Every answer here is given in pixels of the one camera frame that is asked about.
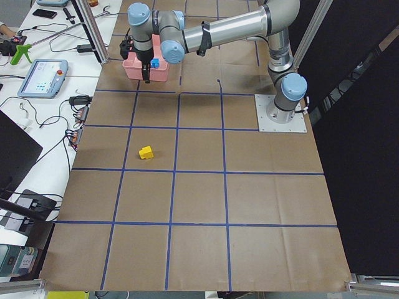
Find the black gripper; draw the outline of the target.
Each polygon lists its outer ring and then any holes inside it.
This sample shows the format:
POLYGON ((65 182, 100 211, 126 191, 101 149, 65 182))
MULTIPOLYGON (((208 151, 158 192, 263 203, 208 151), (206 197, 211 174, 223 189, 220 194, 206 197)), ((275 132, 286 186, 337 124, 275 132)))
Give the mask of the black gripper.
POLYGON ((150 66, 153 59, 153 47, 147 50, 138 50, 134 47, 134 53, 142 63, 142 78, 145 83, 150 83, 150 66))

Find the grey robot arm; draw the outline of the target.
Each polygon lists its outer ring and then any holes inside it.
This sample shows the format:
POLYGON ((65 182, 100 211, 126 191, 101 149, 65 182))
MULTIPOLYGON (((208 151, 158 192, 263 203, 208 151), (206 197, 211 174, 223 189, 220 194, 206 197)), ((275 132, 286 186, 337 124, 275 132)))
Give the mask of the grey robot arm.
POLYGON ((294 58, 289 42, 289 26, 299 9, 300 2, 296 0, 266 1, 255 11, 186 28, 183 12, 151 10, 146 4, 135 2, 128 7, 130 30, 120 43, 120 55, 127 59, 134 52, 141 62, 142 79, 150 83, 153 36, 160 38, 161 55, 170 64, 182 62, 191 52, 203 57, 213 47, 259 37, 267 41, 267 69, 276 88, 276 96, 266 108, 267 117, 285 124, 293 119, 307 91, 306 79, 292 69, 294 58))

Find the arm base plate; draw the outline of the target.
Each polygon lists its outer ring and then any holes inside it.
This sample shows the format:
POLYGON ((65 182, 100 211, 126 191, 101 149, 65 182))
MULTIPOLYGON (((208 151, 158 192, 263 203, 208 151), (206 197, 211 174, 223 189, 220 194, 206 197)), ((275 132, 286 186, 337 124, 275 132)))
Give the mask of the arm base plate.
POLYGON ((258 130, 261 133, 307 133, 304 114, 275 106, 275 95, 255 94, 258 130))

